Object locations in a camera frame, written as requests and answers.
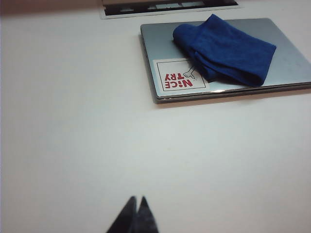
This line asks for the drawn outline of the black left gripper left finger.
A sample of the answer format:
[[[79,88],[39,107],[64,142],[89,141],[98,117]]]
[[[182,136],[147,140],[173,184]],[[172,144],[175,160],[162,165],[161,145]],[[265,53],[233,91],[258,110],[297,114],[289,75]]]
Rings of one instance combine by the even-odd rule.
[[[131,196],[123,206],[107,233],[132,233],[136,218],[137,198]]]

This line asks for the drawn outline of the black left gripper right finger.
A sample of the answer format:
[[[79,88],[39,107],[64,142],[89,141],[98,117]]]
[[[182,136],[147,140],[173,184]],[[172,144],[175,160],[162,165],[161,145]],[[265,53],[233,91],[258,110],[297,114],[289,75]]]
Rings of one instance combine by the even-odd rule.
[[[158,233],[156,219],[145,196],[142,197],[134,218],[133,233]]]

